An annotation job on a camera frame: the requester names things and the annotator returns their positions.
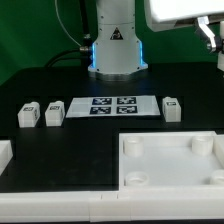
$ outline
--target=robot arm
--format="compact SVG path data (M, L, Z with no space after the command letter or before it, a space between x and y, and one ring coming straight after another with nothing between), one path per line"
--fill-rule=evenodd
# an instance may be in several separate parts
M224 71L224 1L223 0L145 0L147 25L153 31L195 25L210 52L219 53L218 68ZM221 22L220 36L209 24Z

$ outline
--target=blue light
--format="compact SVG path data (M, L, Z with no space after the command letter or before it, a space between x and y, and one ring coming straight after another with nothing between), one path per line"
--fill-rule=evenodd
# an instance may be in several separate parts
M93 52L92 52L92 57L93 57L92 67L96 68L96 47L95 47L95 44L92 45L92 49L93 49Z
M142 42L140 41L140 64L144 65L143 61L143 47L142 47Z

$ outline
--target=white plastic tray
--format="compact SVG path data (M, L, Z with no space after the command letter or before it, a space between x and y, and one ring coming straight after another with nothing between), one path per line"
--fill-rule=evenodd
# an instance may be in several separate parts
M0 194L0 222L224 219L223 167L215 132L120 134L118 191Z

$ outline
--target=black label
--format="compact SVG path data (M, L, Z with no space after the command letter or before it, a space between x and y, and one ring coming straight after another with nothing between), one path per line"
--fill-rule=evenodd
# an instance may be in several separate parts
M110 39L111 40L123 40L124 38L122 37L119 29L116 27L116 29Z
M175 102L167 102L166 104L167 104L167 106L176 106L177 105Z
M112 98L94 98L92 105L111 105Z
M111 107L91 107L91 115L111 114Z
M25 107L23 111L32 111L34 107Z
M59 110L60 109L60 106L51 106L50 107L50 110Z
M136 97L120 97L117 98L117 104L137 104Z
M137 114L137 106L117 107L117 114Z

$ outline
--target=small white block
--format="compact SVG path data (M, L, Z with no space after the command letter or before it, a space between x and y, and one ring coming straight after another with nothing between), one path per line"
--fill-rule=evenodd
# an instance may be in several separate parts
M12 147L10 141L0 141L0 175L5 170L12 158Z
M55 103L50 103L46 112L46 125L50 126L61 126L65 117L65 107L64 103L57 101Z
M218 69L224 71L224 54L222 54L221 52L218 56Z
M35 127L40 118L40 105L37 102L24 104L18 113L20 128Z
M163 114L166 122L181 121L181 107L176 98L166 97L163 99Z

